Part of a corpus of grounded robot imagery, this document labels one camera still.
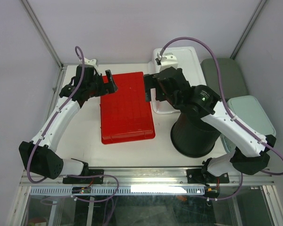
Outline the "black round bucket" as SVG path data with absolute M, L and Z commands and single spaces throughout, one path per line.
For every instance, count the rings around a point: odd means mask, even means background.
M 171 128 L 171 141 L 181 154 L 199 158 L 209 154 L 221 132 L 201 119 L 180 113 Z

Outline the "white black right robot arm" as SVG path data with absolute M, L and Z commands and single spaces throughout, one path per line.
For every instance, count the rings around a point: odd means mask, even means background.
M 235 150 L 203 161 L 200 183 L 213 182 L 230 171 L 254 175 L 264 170 L 270 161 L 268 151 L 274 146 L 273 135 L 256 132 L 239 117 L 226 111 L 221 97 L 206 85 L 191 86 L 182 69 L 169 67 L 143 77 L 146 101 L 151 101 L 151 89 L 156 100 L 167 101 L 181 113 L 171 128 L 174 148 L 181 154 L 199 158 L 209 154 L 223 134 L 235 144 Z

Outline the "dark green plastic tray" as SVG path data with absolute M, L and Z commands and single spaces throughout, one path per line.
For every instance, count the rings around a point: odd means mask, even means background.
M 223 93 L 226 100 L 234 97 L 242 97 L 249 94 L 242 70 L 238 63 L 230 58 L 217 59 L 220 72 Z M 220 94 L 218 75 L 215 62 L 212 58 L 204 59 L 201 64 L 202 72 L 207 86 Z

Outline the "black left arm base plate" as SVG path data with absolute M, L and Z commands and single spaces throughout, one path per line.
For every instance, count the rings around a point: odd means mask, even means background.
M 67 176 L 63 178 L 62 183 L 66 185 L 102 185 L 104 178 L 104 169 L 88 169 L 87 172 L 80 175 L 80 177 Z

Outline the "red plastic tray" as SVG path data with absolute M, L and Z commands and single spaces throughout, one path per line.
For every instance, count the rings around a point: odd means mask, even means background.
M 145 101 L 143 72 L 114 74 L 118 90 L 100 97 L 101 141 L 105 145 L 155 137 L 151 105 Z

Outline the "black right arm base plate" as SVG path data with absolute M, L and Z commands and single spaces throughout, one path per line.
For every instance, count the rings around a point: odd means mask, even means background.
M 209 173 L 202 174 L 201 169 L 187 169 L 186 176 L 188 184 L 229 184 L 229 176 L 227 173 L 216 177 Z

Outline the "light teal perforated basket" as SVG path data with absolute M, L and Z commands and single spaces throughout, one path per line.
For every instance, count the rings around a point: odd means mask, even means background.
M 273 135 L 276 130 L 259 101 L 253 96 L 231 98 L 227 101 L 229 109 L 242 121 L 262 135 Z

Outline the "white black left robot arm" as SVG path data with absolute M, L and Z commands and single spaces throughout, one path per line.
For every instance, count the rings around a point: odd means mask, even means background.
M 56 106 L 43 127 L 29 142 L 20 144 L 19 152 L 31 183 L 37 183 L 32 173 L 43 179 L 73 177 L 79 183 L 89 179 L 88 163 L 62 159 L 56 151 L 66 128 L 86 101 L 118 90 L 111 71 L 106 70 L 105 74 L 103 76 L 93 65 L 78 65 L 75 76 L 61 89 Z

